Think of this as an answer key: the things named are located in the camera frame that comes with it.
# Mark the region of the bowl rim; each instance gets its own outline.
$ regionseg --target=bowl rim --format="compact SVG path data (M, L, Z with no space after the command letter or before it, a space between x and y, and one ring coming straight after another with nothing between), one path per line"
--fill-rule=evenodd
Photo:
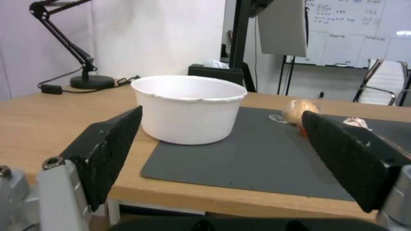
M140 88L138 88L136 86L140 82L149 81L151 79L160 79L160 78L164 78L164 77L167 77L167 78L186 78L186 79L203 79L203 80L207 80L207 81L214 81L214 82L224 83L224 84L236 87L239 90L242 90L243 93L241 95L238 95L238 96L227 97L227 98L169 97L169 96L163 96L163 95L154 94L152 92L144 91L144 90L141 90ZM180 102L232 102L232 101L242 100L248 94L247 90L243 86L238 85L236 83L232 83L230 81L226 81L226 80L222 80L222 79L215 79L215 78L211 78L211 77L188 76L188 75L157 75L157 76L142 77L142 78L131 81L131 87L135 91L137 91L137 92L139 92L139 93L141 93L145 96L161 98L161 99L165 99L165 100L180 101Z

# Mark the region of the lamp arm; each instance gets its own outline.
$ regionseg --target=lamp arm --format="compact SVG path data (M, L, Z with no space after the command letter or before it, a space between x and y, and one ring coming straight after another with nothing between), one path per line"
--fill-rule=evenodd
M90 0L80 0L77 2L70 2L63 4L62 7L48 11L46 6L56 5L57 0L47 0L41 2L34 2L30 5L30 13L37 18L49 31L56 37L56 39L78 60L83 66L84 72L96 71L97 68L93 65L94 58L87 54L84 50L72 43L50 20L50 15L60 12L62 10L77 6L79 4L88 2Z

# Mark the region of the white wall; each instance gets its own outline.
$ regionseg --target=white wall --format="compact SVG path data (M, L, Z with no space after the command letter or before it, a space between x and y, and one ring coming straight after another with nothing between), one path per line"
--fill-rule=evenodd
M30 15L31 2L0 1L0 48L12 97L37 92L38 82L79 67ZM223 0L94 0L51 16L96 58L98 74L115 78L186 74L192 63L218 59L223 19ZM0 95L7 96L1 73ZM54 83L66 85L70 77Z
M9 90L9 82L7 80L7 73L4 67L3 56L0 47L0 102L5 101L11 97Z
M223 36L227 30L232 30L233 28L235 2L236 0L226 0ZM255 78L254 23L255 19L251 18L249 20L244 55L244 61L248 63L253 78ZM256 37L259 92L276 94L282 56L261 53L258 26L256 28ZM284 79L288 67L289 65L286 65L284 69L283 83L285 83ZM289 95L317 98L320 91L324 91L326 98L351 101L364 75L365 70L363 69L296 65L292 76Z
M222 0L98 0L92 6L99 74L187 74L193 63L219 59Z

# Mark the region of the chair armrest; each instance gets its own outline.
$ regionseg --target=chair armrest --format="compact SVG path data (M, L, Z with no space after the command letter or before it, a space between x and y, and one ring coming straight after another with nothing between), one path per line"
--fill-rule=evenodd
M381 88L375 88L375 87L371 87L371 86L363 86L363 87L361 87L362 90L363 90L364 88L369 88L369 89L373 89L373 90L378 90L378 91L382 91L382 92L386 92L386 93L390 94L390 95L391 95L391 100L390 100L390 102L388 103L389 106L392 106L392 105L394 104L394 102L395 102L395 99L397 98L397 96L395 95L395 93L392 92L392 91L388 91L388 90L381 89Z

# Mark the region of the lamp base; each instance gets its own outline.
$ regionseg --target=lamp base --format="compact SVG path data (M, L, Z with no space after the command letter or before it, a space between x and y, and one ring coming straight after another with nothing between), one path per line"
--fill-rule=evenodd
M108 76L90 75L85 81L81 76L70 79L70 86L77 89L106 89L114 87L114 79Z

